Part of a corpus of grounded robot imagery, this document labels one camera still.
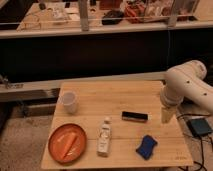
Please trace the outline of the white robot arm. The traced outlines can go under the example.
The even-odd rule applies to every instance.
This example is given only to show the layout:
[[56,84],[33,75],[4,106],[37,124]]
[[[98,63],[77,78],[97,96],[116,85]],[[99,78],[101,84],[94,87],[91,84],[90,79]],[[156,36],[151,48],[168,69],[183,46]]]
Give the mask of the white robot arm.
[[206,74],[206,66],[199,60],[173,66],[165,72],[165,86],[160,91],[162,123],[170,122],[185,98],[213,114],[213,86],[203,81]]

